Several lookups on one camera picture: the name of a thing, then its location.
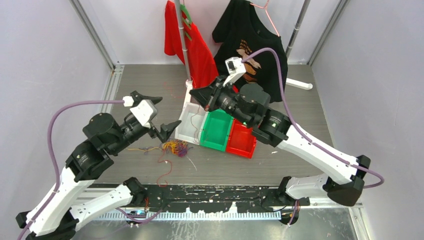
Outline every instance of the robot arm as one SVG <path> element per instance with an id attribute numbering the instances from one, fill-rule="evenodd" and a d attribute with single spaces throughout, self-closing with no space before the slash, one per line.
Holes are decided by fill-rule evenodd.
<path id="1" fill-rule="evenodd" d="M 325 144 L 295 126 L 289 117 L 269 107 L 270 95 L 258 84 L 245 84 L 235 93 L 232 84 L 245 72 L 241 58 L 232 57 L 225 61 L 230 75 L 218 76 L 209 86 L 192 89 L 190 94 L 206 110 L 222 109 L 247 128 L 258 141 L 291 152 L 319 168 L 324 174 L 310 177 L 284 177 L 278 193 L 280 200 L 293 205 L 295 200 L 305 197 L 328 196 L 345 206 L 353 206 L 364 188 L 365 172 L 352 166 L 368 169 L 370 159 L 362 155 L 350 156 Z M 342 157 L 349 164 L 328 155 L 305 139 L 298 127 L 314 144 L 319 144 L 330 153 Z"/>
<path id="2" fill-rule="evenodd" d="M 128 204 L 139 205 L 145 201 L 146 190 L 132 177 L 103 196 L 83 204 L 74 204 L 78 196 L 114 163 L 110 155 L 117 156 L 145 134 L 151 138 L 158 137 L 164 143 L 181 123 L 178 120 L 162 124 L 160 131 L 152 124 L 157 114 L 155 104 L 162 97 L 143 96 L 134 91 L 123 100 L 124 106 L 131 107 L 133 117 L 121 125 L 108 113 L 99 113 L 91 118 L 82 130 L 87 140 L 79 144 L 66 160 L 60 175 L 60 186 L 47 207 L 33 221 L 55 186 L 36 208 L 17 215 L 16 221 L 21 228 L 32 222 L 27 240 L 71 239 L 76 231 L 92 219 L 115 208 Z"/>

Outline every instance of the red t-shirt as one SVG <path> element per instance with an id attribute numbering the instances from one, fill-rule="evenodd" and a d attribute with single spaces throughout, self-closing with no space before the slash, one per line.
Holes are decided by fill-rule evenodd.
<path id="1" fill-rule="evenodd" d="M 193 88 L 203 88 L 211 84 L 218 76 L 217 66 L 214 56 L 209 51 L 208 46 L 203 41 L 202 36 L 194 23 L 191 23 L 191 29 L 183 22 L 184 31 L 188 33 L 191 40 L 184 35 L 185 46 L 190 67 L 190 74 L 193 80 Z M 178 29 L 177 13 L 175 3 L 168 1 L 165 8 L 165 54 L 177 55 L 184 62 L 183 47 L 180 40 L 180 31 Z"/>

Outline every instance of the white cable clip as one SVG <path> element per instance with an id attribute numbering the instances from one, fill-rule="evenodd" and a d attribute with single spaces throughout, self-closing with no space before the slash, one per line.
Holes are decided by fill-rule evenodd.
<path id="1" fill-rule="evenodd" d="M 122 98 L 124 107 L 132 107 L 134 104 L 134 99 L 131 96 L 124 96 Z"/>
<path id="2" fill-rule="evenodd" d="M 225 79 L 223 86 L 234 84 L 243 74 L 246 73 L 245 65 L 240 57 L 230 57 L 225 60 L 226 69 L 229 76 Z"/>

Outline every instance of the debris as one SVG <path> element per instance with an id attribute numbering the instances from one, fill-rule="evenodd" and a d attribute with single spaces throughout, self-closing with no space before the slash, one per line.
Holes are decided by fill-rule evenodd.
<path id="1" fill-rule="evenodd" d="M 197 172 L 198 168 L 196 167 L 196 165 L 194 164 L 194 162 L 189 157 L 187 157 L 187 158 L 188 158 L 188 160 L 190 160 L 191 164 L 193 164 L 193 167 L 196 169 L 196 172 Z"/>

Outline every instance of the pink hanger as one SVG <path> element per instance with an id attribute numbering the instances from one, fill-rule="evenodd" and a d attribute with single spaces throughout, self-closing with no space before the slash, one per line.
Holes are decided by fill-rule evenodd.
<path id="1" fill-rule="evenodd" d="M 278 33 L 278 31 L 277 31 L 276 26 L 274 25 L 273 21 L 271 20 L 270 15 L 268 14 L 268 3 L 269 3 L 269 2 L 270 2 L 270 0 L 266 1 L 265 6 L 258 6 L 258 5 L 253 4 L 253 3 L 250 3 L 250 5 L 253 5 L 253 6 L 258 7 L 258 8 L 260 8 L 260 9 L 265 9 L 265 13 L 266 13 L 266 15 L 268 16 L 268 19 L 269 19 L 269 21 L 271 22 L 272 27 L 274 28 L 275 32 L 277 33 L 277 36 L 280 36 L 280 34 L 279 34 L 279 33 Z"/>

